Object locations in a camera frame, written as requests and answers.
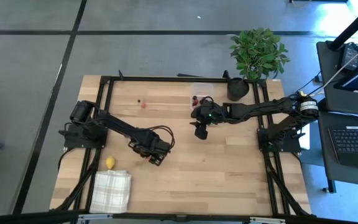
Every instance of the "gray floor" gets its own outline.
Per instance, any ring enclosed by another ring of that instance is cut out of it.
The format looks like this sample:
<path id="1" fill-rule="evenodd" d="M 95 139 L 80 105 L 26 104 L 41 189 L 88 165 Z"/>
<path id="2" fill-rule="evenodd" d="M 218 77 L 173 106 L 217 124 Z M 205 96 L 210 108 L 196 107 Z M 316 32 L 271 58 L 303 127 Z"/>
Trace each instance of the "gray floor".
<path id="1" fill-rule="evenodd" d="M 354 19 L 345 4 L 312 2 L 298 9 L 287 2 L 88 0 L 80 29 L 269 27 L 338 35 Z M 71 29 L 79 5 L 80 1 L 0 0 L 0 29 Z M 330 18 L 338 16 L 341 19 L 333 24 Z M 0 214 L 10 212 L 67 40 L 65 35 L 0 36 L 0 140 L 7 145 L 0 151 Z M 282 37 L 291 58 L 285 65 L 285 73 L 279 76 L 286 95 L 319 72 L 316 43 L 324 40 L 322 37 Z M 125 75 L 188 73 L 220 77 L 225 69 L 234 75 L 238 72 L 235 61 L 229 58 L 230 44 L 229 37 L 221 35 L 77 36 L 24 212 L 48 209 L 63 146 L 63 138 L 57 131 L 68 120 L 83 75 L 117 75 L 118 69 Z M 316 86 L 318 84 L 310 84 L 305 91 Z M 303 166 L 303 171 L 314 214 L 358 221 L 358 185 L 338 183 L 338 194 L 324 194 L 320 191 L 326 186 L 324 169 Z"/>

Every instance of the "keyboard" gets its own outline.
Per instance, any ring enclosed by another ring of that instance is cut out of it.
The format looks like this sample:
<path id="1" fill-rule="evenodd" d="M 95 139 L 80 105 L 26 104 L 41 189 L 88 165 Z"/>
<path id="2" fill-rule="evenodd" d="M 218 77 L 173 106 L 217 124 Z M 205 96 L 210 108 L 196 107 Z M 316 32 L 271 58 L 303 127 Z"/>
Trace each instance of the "keyboard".
<path id="1" fill-rule="evenodd" d="M 358 167 L 358 126 L 328 128 L 338 163 Z"/>

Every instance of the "clear plastic container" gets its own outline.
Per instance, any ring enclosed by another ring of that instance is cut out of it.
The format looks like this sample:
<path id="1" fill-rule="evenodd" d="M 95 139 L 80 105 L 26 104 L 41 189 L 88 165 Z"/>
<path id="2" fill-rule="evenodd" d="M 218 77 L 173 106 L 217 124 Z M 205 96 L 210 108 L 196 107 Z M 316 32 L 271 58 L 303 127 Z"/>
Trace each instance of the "clear plastic container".
<path id="1" fill-rule="evenodd" d="M 210 83 L 193 83 L 191 85 L 191 95 L 190 95 L 190 108 L 194 109 L 193 106 L 193 96 L 197 96 L 197 100 L 199 103 L 197 106 L 200 105 L 200 99 L 206 96 L 210 96 L 214 98 L 214 86 Z"/>

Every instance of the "potted plant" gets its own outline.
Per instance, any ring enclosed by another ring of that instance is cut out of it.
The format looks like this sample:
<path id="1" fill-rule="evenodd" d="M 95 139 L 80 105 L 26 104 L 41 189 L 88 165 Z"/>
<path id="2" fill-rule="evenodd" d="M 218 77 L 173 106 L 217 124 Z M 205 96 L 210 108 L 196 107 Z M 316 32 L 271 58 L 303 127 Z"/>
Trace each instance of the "potted plant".
<path id="1" fill-rule="evenodd" d="M 237 60 L 237 69 L 242 78 L 230 79 L 226 74 L 227 97 L 230 100 L 240 100 L 248 93 L 249 86 L 245 78 L 255 82 L 262 74 L 268 77 L 270 72 L 284 72 L 283 65 L 290 59 L 284 54 L 288 51 L 283 43 L 279 43 L 280 39 L 270 29 L 263 28 L 242 31 L 239 36 L 231 37 L 236 43 L 230 46 L 233 49 L 231 56 Z"/>

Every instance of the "small red object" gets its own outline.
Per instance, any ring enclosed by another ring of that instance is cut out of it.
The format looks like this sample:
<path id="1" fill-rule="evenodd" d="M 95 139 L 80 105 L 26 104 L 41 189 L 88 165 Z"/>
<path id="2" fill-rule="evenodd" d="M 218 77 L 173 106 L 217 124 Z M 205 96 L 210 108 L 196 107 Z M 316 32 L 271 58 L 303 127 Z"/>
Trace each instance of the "small red object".
<path id="1" fill-rule="evenodd" d="M 198 100 L 195 99 L 195 100 L 193 101 L 193 106 L 197 106 L 197 104 L 198 104 Z"/>

